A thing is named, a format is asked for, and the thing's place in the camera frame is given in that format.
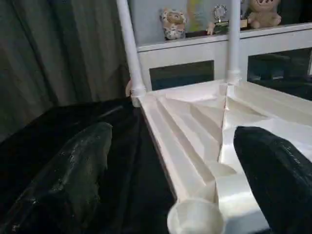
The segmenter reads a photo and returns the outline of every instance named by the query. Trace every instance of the gray curtain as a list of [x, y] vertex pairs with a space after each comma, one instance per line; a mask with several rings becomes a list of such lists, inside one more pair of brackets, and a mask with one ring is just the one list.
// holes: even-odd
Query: gray curtain
[[0, 141], [48, 109], [123, 95], [113, 0], [0, 0]]

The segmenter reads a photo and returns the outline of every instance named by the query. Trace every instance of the white shelf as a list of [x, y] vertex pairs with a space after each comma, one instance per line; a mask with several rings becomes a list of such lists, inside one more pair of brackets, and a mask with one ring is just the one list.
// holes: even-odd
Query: white shelf
[[[290, 32], [295, 33], [297, 31], [309, 30], [309, 29], [312, 29], [312, 23], [283, 25], [283, 26], [278, 26], [278, 27], [273, 27], [273, 28], [243, 31], [240, 33], [240, 38], [246, 39], [246, 38], [254, 38], [254, 37], [260, 37], [260, 36], [268, 36], [268, 35], [283, 34], [283, 33], [290, 33]], [[146, 52], [146, 51], [151, 51], [151, 50], [169, 49], [169, 48], [176, 48], [176, 47], [181, 47], [181, 46], [206, 44], [206, 43], [220, 42], [220, 41], [226, 41], [226, 40], [228, 40], [228, 35], [206, 36], [206, 37], [173, 40], [173, 41], [162, 41], [159, 43], [144, 44], [144, 45], [138, 46], [137, 51], [140, 53], [140, 52]]]

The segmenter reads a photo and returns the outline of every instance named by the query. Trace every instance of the white vertical rod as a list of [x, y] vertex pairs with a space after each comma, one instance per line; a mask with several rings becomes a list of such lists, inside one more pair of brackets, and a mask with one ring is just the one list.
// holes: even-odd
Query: white vertical rod
[[229, 32], [229, 69], [227, 82], [236, 83], [240, 80], [239, 39], [240, 39], [240, 0], [231, 0], [231, 17]]
[[133, 105], [139, 107], [138, 98], [146, 94], [146, 89], [142, 79], [128, 1], [117, 0], [117, 7], [132, 82], [131, 98]]
[[308, 75], [312, 75], [312, 52], [310, 52], [310, 65], [309, 65]]

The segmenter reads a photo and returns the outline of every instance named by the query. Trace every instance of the black cloth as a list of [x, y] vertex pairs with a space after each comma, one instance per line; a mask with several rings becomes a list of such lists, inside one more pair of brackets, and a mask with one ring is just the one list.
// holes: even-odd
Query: black cloth
[[112, 145], [100, 181], [101, 205], [85, 232], [168, 233], [174, 198], [140, 109], [129, 98], [51, 109], [0, 144], [0, 223], [65, 143], [102, 121], [112, 125]]
[[104, 122], [74, 135], [32, 179], [0, 233], [82, 233], [100, 205], [99, 181], [111, 138], [111, 126]]
[[258, 127], [238, 127], [234, 147], [271, 229], [312, 233], [312, 163], [289, 141]]
[[[312, 77], [293, 77], [281, 80], [260, 80], [253, 83], [312, 101]], [[259, 234], [271, 234], [271, 230]]]

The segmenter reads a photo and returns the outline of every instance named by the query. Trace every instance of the teddy bear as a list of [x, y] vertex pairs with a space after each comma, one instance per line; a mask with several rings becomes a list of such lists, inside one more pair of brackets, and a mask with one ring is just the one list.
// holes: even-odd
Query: teddy bear
[[250, 0], [249, 7], [252, 10], [248, 16], [248, 23], [252, 28], [264, 28], [277, 26], [281, 23], [281, 17], [274, 11], [280, 0]]
[[175, 40], [185, 37], [187, 19], [181, 11], [164, 8], [161, 10], [160, 20], [166, 39]]

